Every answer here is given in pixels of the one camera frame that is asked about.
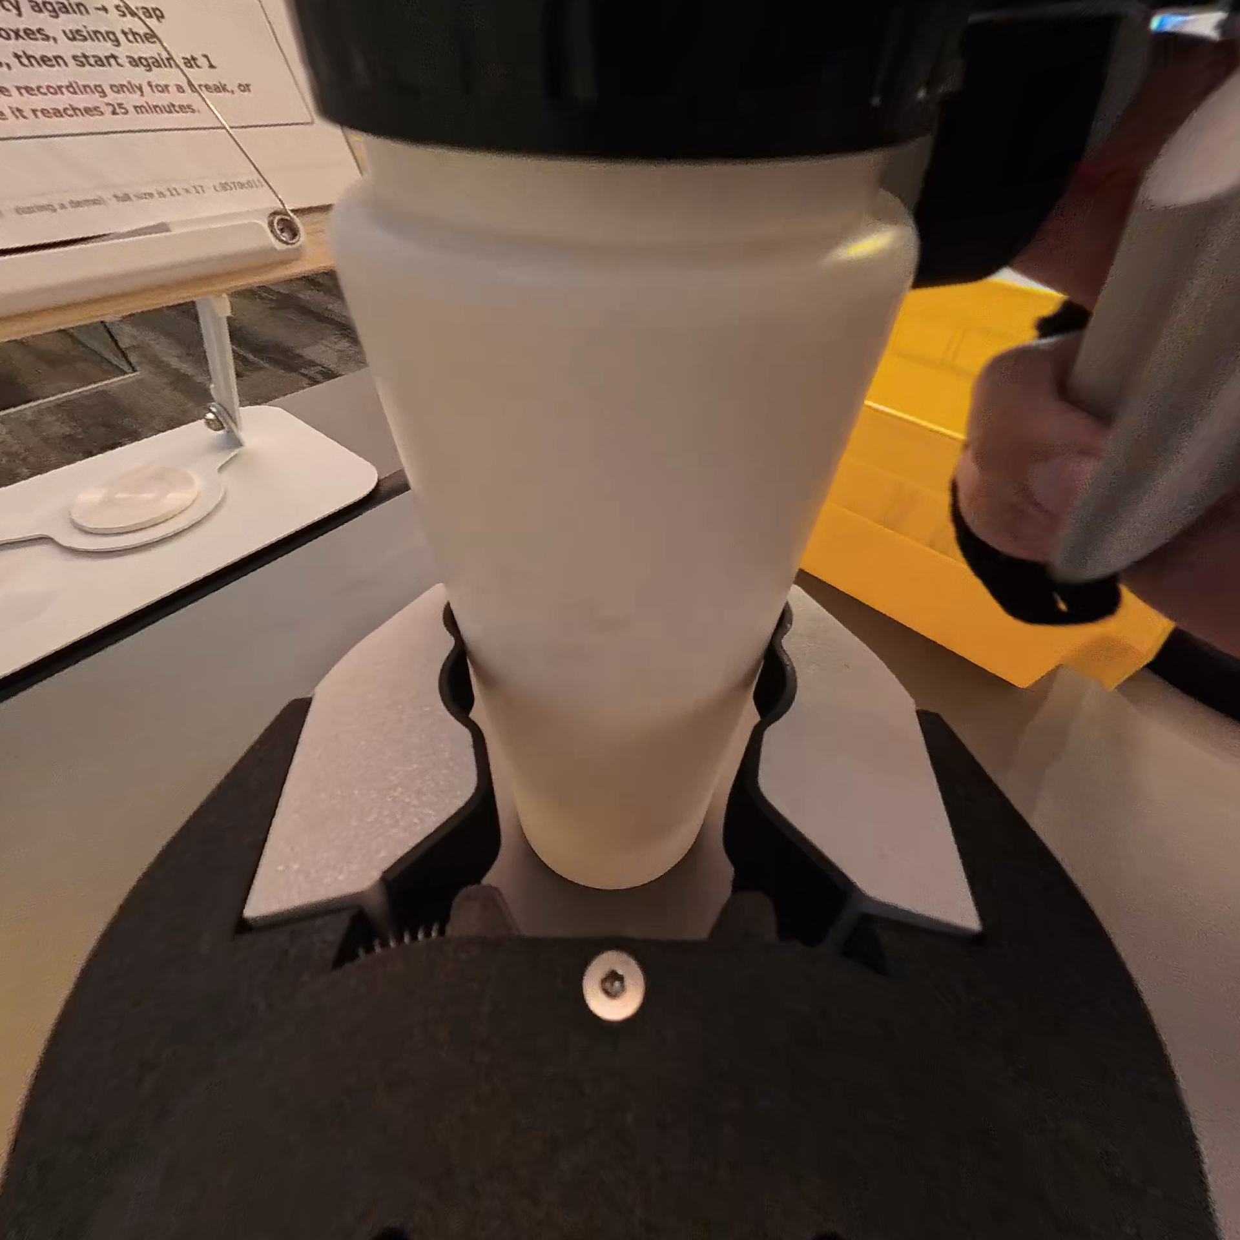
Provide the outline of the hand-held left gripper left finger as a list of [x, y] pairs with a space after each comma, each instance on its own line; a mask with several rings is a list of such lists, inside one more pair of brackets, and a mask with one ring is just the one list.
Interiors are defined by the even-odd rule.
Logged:
[[318, 684], [241, 917], [358, 911], [445, 926], [500, 852], [500, 817], [460, 634], [441, 585]]

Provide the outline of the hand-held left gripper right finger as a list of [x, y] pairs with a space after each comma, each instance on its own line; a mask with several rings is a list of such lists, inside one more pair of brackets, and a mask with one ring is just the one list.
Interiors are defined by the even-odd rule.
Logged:
[[733, 892], [780, 941], [845, 941], [875, 917], [974, 938], [974, 904], [915, 704], [817, 601], [791, 589], [752, 691], [726, 802]]

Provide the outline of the yellow plastic bin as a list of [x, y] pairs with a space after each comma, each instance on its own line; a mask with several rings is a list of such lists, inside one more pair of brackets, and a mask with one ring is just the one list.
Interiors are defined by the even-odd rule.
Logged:
[[1154, 660], [1169, 620], [1123, 594], [1101, 623], [1021, 625], [971, 575], [950, 526], [972, 384], [1061, 304], [1008, 272], [907, 296], [801, 569], [1015, 688], [1067, 669], [1109, 691]]

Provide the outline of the white plastic bottle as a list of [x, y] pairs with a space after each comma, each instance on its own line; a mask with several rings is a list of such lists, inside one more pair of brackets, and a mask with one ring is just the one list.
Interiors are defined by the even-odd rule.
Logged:
[[588, 889], [696, 837], [918, 266], [895, 152], [373, 136], [332, 254], [520, 828]]

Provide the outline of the black bottle lid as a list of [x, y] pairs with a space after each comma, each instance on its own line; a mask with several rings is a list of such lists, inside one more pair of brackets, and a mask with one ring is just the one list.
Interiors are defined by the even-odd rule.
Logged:
[[798, 161], [925, 135], [971, 11], [923, 2], [296, 2], [320, 114], [404, 145]]

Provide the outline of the person's right hand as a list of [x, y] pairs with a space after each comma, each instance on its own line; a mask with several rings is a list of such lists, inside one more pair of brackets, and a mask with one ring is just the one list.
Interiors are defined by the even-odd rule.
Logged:
[[[954, 490], [968, 529], [1000, 554], [1042, 564], [1101, 459], [1107, 428], [1064, 400], [1080, 332], [1000, 353], [972, 387]], [[1191, 638], [1238, 657], [1238, 495], [1120, 577]]]

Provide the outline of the black mesh wrist pad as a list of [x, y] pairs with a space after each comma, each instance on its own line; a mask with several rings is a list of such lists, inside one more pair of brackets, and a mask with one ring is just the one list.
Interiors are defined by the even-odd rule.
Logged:
[[1238, 660], [1173, 628], [1146, 665], [1170, 688], [1238, 724]]

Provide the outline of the printed instruction sheet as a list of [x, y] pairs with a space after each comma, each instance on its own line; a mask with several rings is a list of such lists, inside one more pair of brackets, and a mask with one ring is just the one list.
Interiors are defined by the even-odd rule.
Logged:
[[329, 207], [360, 176], [289, 3], [2, 2], [2, 251]]

